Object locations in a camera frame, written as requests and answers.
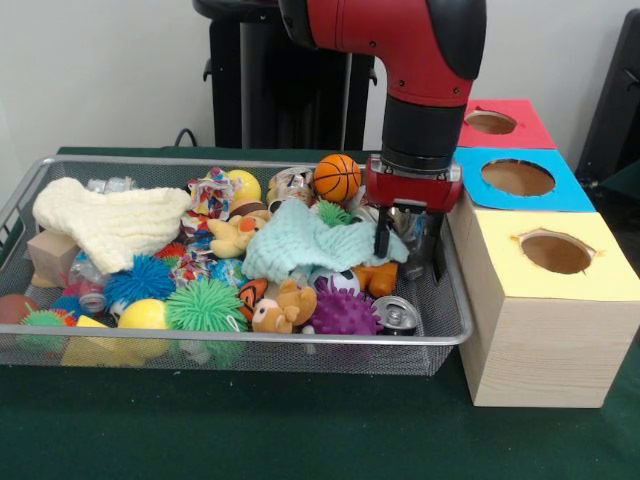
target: circular hole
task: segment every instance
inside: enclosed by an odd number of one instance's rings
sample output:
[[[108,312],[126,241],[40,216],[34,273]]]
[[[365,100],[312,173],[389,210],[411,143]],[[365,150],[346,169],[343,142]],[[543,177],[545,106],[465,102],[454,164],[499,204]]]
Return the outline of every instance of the circular hole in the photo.
[[[474,129],[491,135],[506,135],[516,129],[518,123],[509,115],[490,110],[476,110],[465,118]]]
[[[549,172],[524,160],[496,160],[482,168],[482,178],[498,190],[521,197],[544,195],[556,186]]]
[[[571,275],[591,265],[588,247],[561,233],[534,233],[520,245],[529,260],[550,272]]]

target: black cable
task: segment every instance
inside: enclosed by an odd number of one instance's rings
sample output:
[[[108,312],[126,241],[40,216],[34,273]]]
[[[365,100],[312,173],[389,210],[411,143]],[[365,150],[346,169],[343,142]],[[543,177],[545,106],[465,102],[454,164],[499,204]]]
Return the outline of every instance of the black cable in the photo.
[[[188,135],[189,138],[191,139],[191,145],[193,145],[194,147],[198,146],[198,142],[196,141],[196,136],[188,128],[183,128],[182,130],[180,130],[180,133],[178,134],[178,138],[176,138],[176,141],[173,144],[173,146],[174,147],[179,147],[180,146],[180,142],[182,141],[182,137],[184,137],[185,135]]]

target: purple spiky ball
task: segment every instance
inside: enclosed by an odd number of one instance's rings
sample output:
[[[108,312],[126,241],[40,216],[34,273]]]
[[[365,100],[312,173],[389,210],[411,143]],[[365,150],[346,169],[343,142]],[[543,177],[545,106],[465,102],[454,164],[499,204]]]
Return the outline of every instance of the purple spiky ball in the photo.
[[[383,329],[373,300],[353,289],[338,290],[332,284],[318,292],[318,306],[311,316],[316,333],[325,335],[375,335]]]

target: white fleece blanket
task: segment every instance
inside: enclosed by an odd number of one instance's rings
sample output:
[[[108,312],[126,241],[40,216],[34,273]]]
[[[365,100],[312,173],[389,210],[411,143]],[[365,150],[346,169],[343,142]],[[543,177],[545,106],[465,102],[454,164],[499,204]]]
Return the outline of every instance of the white fleece blanket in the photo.
[[[44,228],[71,236],[106,274],[130,269],[134,255],[152,255],[174,240],[190,206],[190,196],[178,188],[103,195],[61,178],[40,192],[33,216]]]

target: yellow ball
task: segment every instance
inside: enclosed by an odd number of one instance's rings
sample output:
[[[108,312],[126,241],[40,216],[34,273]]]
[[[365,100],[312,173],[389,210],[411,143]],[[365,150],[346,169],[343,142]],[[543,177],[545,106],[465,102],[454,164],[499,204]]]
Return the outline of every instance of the yellow ball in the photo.
[[[120,317],[118,328],[166,330],[166,305],[160,300],[139,300],[130,305]],[[156,358],[169,350],[169,340],[121,338],[119,347],[139,358]]]
[[[244,170],[231,170],[227,173],[229,178],[235,182],[240,183],[240,187],[236,190],[236,194],[233,196],[234,200],[257,200],[262,199],[262,188],[260,188],[260,182]]]

